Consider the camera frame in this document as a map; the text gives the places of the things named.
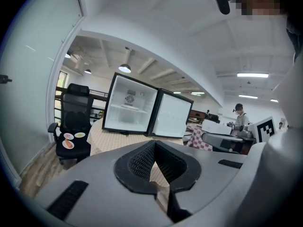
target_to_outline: carrot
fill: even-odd
[[[72,148],[71,143],[67,139],[65,139],[64,141],[65,141],[66,146],[71,149]]]

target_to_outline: open refrigerator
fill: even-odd
[[[193,101],[115,73],[102,129],[132,134],[182,138]]]

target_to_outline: tablecloth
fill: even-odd
[[[208,151],[213,151],[213,147],[209,144],[206,144],[205,142],[202,141],[202,135],[205,133],[195,123],[189,123],[187,124],[187,128],[193,131],[193,134],[191,135],[189,141],[187,142],[187,146],[193,147],[196,149],[203,149],[203,150],[208,150]]]
[[[102,129],[102,122],[103,119],[94,122],[89,131],[87,141],[89,144],[91,144],[91,156],[147,140],[167,140],[176,144],[183,145],[182,139],[146,137],[142,134],[129,134],[126,136],[118,132],[109,132]],[[169,186],[169,183],[164,178],[156,163],[152,167],[150,181],[155,181],[157,184],[163,187]]]

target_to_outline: chair headrest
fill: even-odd
[[[79,96],[88,96],[89,87],[71,83],[70,85],[68,85],[66,92]]]

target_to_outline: door lock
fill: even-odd
[[[0,75],[0,84],[6,84],[11,81],[12,79],[9,79],[7,75]]]

